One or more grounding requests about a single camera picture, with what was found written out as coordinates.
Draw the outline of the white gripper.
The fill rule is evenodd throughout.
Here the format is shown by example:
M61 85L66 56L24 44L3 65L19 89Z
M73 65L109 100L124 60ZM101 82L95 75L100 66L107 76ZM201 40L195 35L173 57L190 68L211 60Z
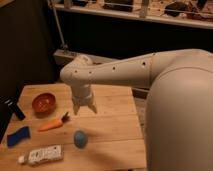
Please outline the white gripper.
M88 106L97 114L96 104L93 103L93 92L89 84L71 87L74 115L78 114L80 106Z

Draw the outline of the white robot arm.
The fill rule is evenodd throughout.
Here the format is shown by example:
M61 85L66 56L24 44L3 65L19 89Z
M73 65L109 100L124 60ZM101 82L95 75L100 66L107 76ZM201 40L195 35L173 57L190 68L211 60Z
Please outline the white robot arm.
M93 105L93 84L147 88L147 170L213 171L213 53L171 50L99 65L79 55L60 78L75 110Z

